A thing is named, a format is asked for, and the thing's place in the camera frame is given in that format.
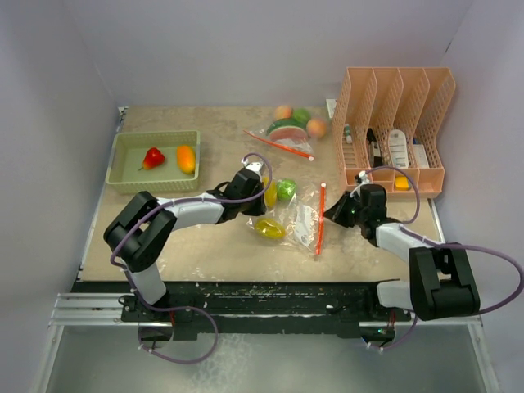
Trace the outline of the yellow fake starfruit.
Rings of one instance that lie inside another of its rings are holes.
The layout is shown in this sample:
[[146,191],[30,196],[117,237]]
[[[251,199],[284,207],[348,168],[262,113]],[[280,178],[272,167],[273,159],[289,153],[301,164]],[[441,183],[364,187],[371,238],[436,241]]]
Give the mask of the yellow fake starfruit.
[[273,209],[278,200],[277,185],[274,180],[269,180],[267,176],[263,177],[263,184],[267,187],[264,193],[264,203],[268,209]]

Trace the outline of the green fake custard apple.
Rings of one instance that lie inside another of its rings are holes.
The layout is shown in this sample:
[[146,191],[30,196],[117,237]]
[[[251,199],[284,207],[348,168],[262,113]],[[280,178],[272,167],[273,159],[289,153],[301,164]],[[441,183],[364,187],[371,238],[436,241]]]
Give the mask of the green fake custard apple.
[[296,194],[296,182],[289,178],[280,179],[277,182],[277,198],[280,201],[289,202]]

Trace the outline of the clear zip bag orange seal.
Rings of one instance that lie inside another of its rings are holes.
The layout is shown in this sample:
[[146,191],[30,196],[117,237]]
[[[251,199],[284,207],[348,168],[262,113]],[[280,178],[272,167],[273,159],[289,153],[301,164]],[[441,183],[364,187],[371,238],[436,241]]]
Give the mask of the clear zip bag orange seal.
[[260,217],[248,219],[247,225],[267,245],[297,248],[319,255],[323,241],[323,210],[327,184],[296,182],[296,194],[291,201],[277,200],[273,209]]

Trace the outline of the red fake strawberry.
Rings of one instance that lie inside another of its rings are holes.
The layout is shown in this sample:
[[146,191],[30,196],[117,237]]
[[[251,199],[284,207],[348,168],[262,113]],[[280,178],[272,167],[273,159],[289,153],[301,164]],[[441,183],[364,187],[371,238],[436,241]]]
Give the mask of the red fake strawberry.
[[142,160],[140,170],[151,170],[165,163],[165,155],[156,147],[150,148]]

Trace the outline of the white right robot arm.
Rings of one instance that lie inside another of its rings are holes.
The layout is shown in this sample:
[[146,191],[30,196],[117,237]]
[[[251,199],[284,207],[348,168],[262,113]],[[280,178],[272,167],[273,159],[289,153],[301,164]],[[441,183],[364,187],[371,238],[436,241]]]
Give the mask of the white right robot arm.
[[344,228],[360,228],[376,248],[407,263],[409,280],[377,284],[377,292],[364,300],[364,311],[383,320],[393,308],[409,310],[424,321],[474,315],[480,310],[477,290],[465,250],[434,246],[424,237],[409,235],[400,221],[387,215],[386,190],[376,184],[345,192],[323,212],[323,217]]

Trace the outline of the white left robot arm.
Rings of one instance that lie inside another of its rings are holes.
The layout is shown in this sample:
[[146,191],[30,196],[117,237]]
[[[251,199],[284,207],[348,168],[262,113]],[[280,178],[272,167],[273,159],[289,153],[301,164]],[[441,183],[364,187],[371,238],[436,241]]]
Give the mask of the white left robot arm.
[[131,287],[142,297],[140,312],[151,321],[169,309],[168,290],[156,260],[173,231],[201,224],[222,224],[239,214],[266,212],[262,164],[255,162],[235,173],[229,182],[198,196],[165,199],[144,191],[106,228],[103,239],[111,249],[110,262],[124,270]]

